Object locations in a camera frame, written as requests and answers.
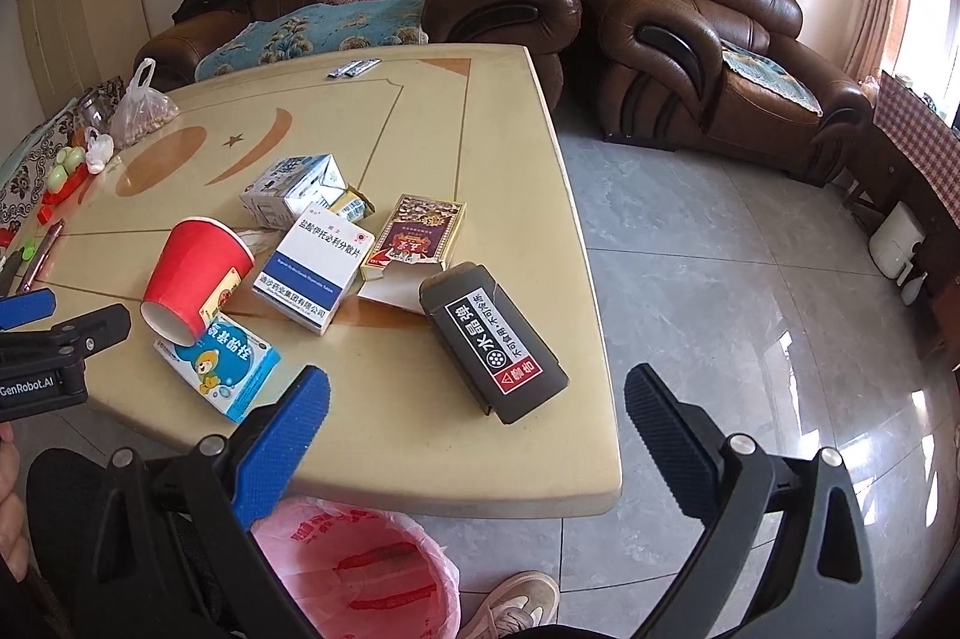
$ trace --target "finger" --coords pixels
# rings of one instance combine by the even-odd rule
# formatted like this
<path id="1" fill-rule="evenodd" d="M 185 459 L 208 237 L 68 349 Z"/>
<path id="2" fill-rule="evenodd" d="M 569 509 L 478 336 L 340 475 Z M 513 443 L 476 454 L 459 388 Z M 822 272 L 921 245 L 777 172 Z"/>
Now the finger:
<path id="1" fill-rule="evenodd" d="M 20 473 L 20 452 L 13 444 L 0 444 L 0 503 L 13 493 Z"/>
<path id="2" fill-rule="evenodd" d="M 25 536 L 21 536 L 13 545 L 10 557 L 7 558 L 7 568 L 10 569 L 13 578 L 22 583 L 27 575 L 27 567 L 30 565 L 30 543 Z"/>
<path id="3" fill-rule="evenodd" d="M 26 518 L 27 512 L 16 493 L 11 493 L 0 503 L 0 554 L 4 559 L 10 559 L 13 545 L 23 535 L 23 521 Z"/>

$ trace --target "red paper cup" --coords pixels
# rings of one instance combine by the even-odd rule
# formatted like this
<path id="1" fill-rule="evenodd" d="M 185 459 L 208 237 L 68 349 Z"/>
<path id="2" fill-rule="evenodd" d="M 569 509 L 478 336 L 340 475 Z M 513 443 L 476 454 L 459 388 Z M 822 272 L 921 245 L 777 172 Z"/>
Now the red paper cup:
<path id="1" fill-rule="evenodd" d="M 193 346 L 252 268 L 253 254 L 229 227 L 186 218 L 170 231 L 140 313 L 168 341 Z"/>

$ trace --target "red plaid cloth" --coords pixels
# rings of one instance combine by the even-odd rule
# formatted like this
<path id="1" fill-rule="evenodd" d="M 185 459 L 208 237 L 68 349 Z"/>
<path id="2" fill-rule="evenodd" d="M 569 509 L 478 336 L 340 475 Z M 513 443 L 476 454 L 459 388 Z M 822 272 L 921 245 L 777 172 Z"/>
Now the red plaid cloth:
<path id="1" fill-rule="evenodd" d="M 960 139 L 944 120 L 910 89 L 883 72 L 874 124 L 920 171 L 960 226 Z"/>

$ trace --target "beige table top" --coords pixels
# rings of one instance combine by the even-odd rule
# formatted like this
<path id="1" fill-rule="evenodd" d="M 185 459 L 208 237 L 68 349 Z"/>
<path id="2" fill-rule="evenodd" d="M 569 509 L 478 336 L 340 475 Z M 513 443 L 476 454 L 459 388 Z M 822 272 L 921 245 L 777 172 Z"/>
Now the beige table top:
<path id="1" fill-rule="evenodd" d="M 277 399 L 309 362 L 332 386 L 293 488 L 451 516 L 607 511 L 620 492 L 610 376 L 576 209 L 526 50 L 372 53 L 382 64 L 354 80 L 326 78 L 344 52 L 178 89 L 179 117 L 61 207 L 66 230 L 40 277 L 56 292 L 56 321 L 112 300 L 127 302 L 133 318 L 125 343 L 88 361 L 90 403 L 181 450 L 232 431 L 152 351 L 138 304 L 179 219 L 253 227 L 243 187 L 278 158 L 330 152 L 376 204 L 362 223 L 373 233 L 402 193 L 466 203 L 454 261 L 491 270 L 570 385 L 505 426 L 481 412 L 424 317 L 349 297 L 318 337 L 254 297 L 251 273 L 226 312 L 282 357 L 256 402 Z"/>

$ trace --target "white appliance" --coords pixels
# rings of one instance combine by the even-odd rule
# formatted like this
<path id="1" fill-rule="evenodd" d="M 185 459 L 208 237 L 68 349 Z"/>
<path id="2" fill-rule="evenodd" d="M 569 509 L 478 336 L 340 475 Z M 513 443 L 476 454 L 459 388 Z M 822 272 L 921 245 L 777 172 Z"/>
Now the white appliance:
<path id="1" fill-rule="evenodd" d="M 901 201 L 870 239 L 870 256 L 884 276 L 896 279 L 924 238 L 917 217 Z"/>

